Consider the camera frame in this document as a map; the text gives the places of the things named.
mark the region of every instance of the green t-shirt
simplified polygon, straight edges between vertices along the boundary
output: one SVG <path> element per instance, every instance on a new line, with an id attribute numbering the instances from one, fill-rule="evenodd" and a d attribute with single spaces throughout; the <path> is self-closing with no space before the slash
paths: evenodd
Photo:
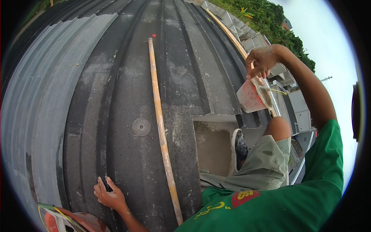
<path id="1" fill-rule="evenodd" d="M 341 199 L 343 157 L 339 124 L 329 120 L 305 155 L 301 184 L 275 190 L 202 193 L 202 209 L 181 231 L 318 231 Z"/>

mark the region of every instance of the sneaker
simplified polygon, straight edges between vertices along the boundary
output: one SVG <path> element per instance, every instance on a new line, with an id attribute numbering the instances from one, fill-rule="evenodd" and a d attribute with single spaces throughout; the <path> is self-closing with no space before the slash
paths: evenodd
<path id="1" fill-rule="evenodd" d="M 243 133 L 241 129 L 235 129 L 232 136 L 232 147 L 235 151 L 235 169 L 239 171 L 243 165 L 243 161 L 247 158 L 247 155 L 250 151 L 249 148 L 246 146 L 245 138 L 243 137 Z"/>

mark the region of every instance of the metal washer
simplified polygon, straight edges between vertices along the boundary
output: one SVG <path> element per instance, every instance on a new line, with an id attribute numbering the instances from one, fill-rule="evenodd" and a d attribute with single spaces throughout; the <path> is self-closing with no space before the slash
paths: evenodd
<path id="1" fill-rule="evenodd" d="M 151 124 L 145 118 L 137 118 L 133 122 L 132 129 L 134 134 L 143 137 L 146 136 L 151 131 Z"/>

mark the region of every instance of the sky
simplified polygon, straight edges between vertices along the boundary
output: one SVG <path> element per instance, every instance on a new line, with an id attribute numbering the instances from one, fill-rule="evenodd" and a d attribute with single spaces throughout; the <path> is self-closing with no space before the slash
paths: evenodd
<path id="1" fill-rule="evenodd" d="M 351 106 L 357 81 L 353 45 L 332 7 L 323 0 L 269 0 L 283 6 L 292 31 L 303 41 L 309 58 L 316 62 L 319 79 L 334 103 L 343 141 L 344 190 L 351 178 L 357 142 L 353 139 Z"/>

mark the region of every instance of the tree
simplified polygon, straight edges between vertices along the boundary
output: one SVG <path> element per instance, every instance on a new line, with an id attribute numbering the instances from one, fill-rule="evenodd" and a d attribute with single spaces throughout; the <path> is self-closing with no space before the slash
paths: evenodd
<path id="1" fill-rule="evenodd" d="M 316 63 L 308 57 L 303 48 L 303 42 L 292 31 L 283 28 L 282 22 L 285 18 L 283 7 L 267 0 L 210 0 L 211 3 L 225 8 L 230 5 L 240 12 L 235 15 L 238 18 L 252 16 L 250 27 L 265 35 L 271 43 L 281 44 L 288 47 L 313 72 Z"/>

